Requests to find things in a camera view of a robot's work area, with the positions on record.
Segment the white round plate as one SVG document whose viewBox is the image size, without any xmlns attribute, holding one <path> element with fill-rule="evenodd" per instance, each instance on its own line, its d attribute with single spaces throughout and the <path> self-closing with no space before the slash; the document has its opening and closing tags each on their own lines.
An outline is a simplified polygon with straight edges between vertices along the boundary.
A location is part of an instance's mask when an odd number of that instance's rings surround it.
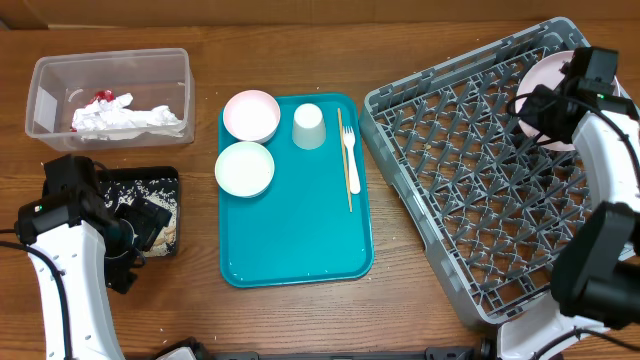
<svg viewBox="0 0 640 360">
<path fill-rule="evenodd" d="M 561 51 L 541 59 L 524 75 L 524 78 L 519 84 L 516 95 L 519 96 L 522 94 L 530 93 L 537 85 L 545 85 L 551 90 L 555 89 L 555 87 L 559 85 L 559 83 L 564 79 L 565 76 L 563 73 L 561 73 L 560 70 L 565 64 L 571 62 L 573 53 L 573 50 Z M 614 76 L 614 81 L 612 82 L 612 84 L 614 85 L 613 95 L 621 96 L 622 87 L 620 86 L 620 83 L 616 76 Z M 520 111 L 524 102 L 525 99 L 519 99 L 515 102 L 514 107 L 516 112 Z M 527 137 L 534 138 L 539 134 L 538 130 L 534 129 L 532 126 L 528 125 L 522 120 L 519 120 L 518 124 L 522 132 Z M 575 150 L 573 145 L 565 144 L 560 141 L 541 146 L 552 151 L 568 152 Z"/>
</svg>

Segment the white napkin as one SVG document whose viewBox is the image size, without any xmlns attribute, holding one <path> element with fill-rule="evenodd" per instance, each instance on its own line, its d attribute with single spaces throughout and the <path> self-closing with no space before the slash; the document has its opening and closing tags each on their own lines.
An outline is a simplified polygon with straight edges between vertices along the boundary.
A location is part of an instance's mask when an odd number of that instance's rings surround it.
<svg viewBox="0 0 640 360">
<path fill-rule="evenodd" d="M 179 119 L 168 105 L 151 110 L 131 110 L 133 95 L 125 93 L 115 96 L 111 102 L 96 101 L 90 106 L 75 110 L 73 121 L 81 139 L 128 140 L 144 133 L 182 137 L 186 122 Z"/>
</svg>

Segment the white bowl with rice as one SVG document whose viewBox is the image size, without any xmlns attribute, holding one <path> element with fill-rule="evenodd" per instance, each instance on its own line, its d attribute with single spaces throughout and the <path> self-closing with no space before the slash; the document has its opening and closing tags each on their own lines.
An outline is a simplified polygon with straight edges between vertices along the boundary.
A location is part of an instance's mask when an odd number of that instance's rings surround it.
<svg viewBox="0 0 640 360">
<path fill-rule="evenodd" d="M 226 147 L 215 163 L 215 178 L 222 190 L 241 198 L 262 194 L 275 174 L 269 150 L 255 142 L 236 142 Z"/>
</svg>

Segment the red snack wrapper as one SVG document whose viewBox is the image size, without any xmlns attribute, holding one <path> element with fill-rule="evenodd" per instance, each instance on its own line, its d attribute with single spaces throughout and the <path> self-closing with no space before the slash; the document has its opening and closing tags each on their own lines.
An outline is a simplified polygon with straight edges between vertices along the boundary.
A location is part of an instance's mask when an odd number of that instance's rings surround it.
<svg viewBox="0 0 640 360">
<path fill-rule="evenodd" d="M 116 97 L 115 97 L 115 95 L 114 95 L 114 93 L 113 93 L 113 91 L 112 91 L 112 90 L 102 90 L 102 91 L 98 91 L 98 92 L 96 92 L 96 93 L 94 94 L 94 96 L 91 98 L 91 100 L 87 103 L 87 105 L 85 106 L 85 108 L 86 108 L 86 107 L 88 107 L 88 106 L 90 106 L 91 104 L 93 104 L 93 103 L 94 103 L 94 102 L 96 102 L 96 101 L 98 101 L 98 102 L 99 102 L 99 101 L 104 100 L 104 101 L 106 101 L 106 102 L 111 102 L 111 101 L 113 101 L 115 98 L 116 98 Z M 73 125 L 73 124 L 74 124 L 74 122 L 73 122 L 73 121 L 72 121 L 72 125 L 71 125 L 71 127 L 70 127 L 70 131 L 71 131 L 71 132 L 77 132 L 77 128 L 75 127 L 75 125 Z"/>
</svg>

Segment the white bowl with peanuts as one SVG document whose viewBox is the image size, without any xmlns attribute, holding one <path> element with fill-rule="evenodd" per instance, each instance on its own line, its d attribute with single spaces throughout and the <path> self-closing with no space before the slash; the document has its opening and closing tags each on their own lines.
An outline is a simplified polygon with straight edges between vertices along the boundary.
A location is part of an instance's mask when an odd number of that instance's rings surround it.
<svg viewBox="0 0 640 360">
<path fill-rule="evenodd" d="M 235 94 L 223 110 L 223 124 L 240 141 L 265 143 L 278 128 L 281 110 L 276 99 L 261 90 Z"/>
</svg>

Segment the white upturned cup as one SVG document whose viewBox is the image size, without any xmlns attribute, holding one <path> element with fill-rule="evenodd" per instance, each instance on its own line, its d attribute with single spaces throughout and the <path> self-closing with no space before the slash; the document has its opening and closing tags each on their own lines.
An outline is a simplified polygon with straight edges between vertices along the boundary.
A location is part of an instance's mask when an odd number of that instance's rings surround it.
<svg viewBox="0 0 640 360">
<path fill-rule="evenodd" d="M 326 140 L 324 115 L 319 106 L 305 103 L 294 112 L 292 139 L 301 149 L 313 150 Z"/>
</svg>

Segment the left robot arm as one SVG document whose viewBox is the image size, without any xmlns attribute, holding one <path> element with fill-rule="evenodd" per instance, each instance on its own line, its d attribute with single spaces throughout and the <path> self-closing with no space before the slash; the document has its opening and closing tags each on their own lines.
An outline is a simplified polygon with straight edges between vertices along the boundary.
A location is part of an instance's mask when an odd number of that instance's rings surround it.
<svg viewBox="0 0 640 360">
<path fill-rule="evenodd" d="M 97 165 L 66 155 L 45 164 L 46 190 L 15 224 L 37 275 L 50 359 L 120 359 L 107 291 L 126 293 L 171 211 L 141 197 L 108 204 Z"/>
</svg>

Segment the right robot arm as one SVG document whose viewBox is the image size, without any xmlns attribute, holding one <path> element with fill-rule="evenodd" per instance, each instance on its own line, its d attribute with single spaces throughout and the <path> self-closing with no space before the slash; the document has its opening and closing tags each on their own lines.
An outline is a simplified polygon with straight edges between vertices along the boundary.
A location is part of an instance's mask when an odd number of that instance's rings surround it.
<svg viewBox="0 0 640 360">
<path fill-rule="evenodd" d="M 639 115 L 610 84 L 538 85 L 519 99 L 516 116 L 573 144 L 592 198 L 591 216 L 554 264 L 549 294 L 498 330 L 498 358 L 550 359 L 584 335 L 639 320 L 639 268 L 619 258 L 639 243 Z"/>
</svg>

